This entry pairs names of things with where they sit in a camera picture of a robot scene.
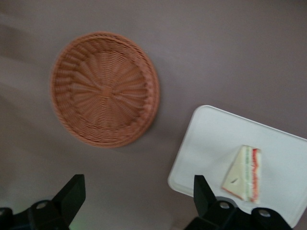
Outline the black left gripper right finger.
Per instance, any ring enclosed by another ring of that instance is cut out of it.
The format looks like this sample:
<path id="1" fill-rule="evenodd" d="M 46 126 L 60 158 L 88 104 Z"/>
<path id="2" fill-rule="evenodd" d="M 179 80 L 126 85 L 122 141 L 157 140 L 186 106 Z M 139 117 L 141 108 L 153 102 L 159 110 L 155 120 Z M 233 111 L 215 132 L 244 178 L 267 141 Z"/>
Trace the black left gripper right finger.
<path id="1" fill-rule="evenodd" d="M 193 200 L 198 212 L 187 230 L 290 230 L 290 225 L 276 211 L 259 207 L 251 213 L 242 211 L 225 197 L 217 198 L 203 175 L 194 176 Z"/>

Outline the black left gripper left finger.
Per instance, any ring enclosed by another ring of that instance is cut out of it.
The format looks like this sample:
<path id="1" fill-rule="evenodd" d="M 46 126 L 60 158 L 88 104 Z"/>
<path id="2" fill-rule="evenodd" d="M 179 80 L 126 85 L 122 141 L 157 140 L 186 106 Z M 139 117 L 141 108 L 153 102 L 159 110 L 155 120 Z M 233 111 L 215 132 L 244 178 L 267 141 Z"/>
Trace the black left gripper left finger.
<path id="1" fill-rule="evenodd" d="M 1 207 L 0 228 L 68 230 L 85 199 L 85 177 L 83 174 L 76 174 L 51 200 L 40 200 L 17 214 L 13 214 L 9 207 Z"/>

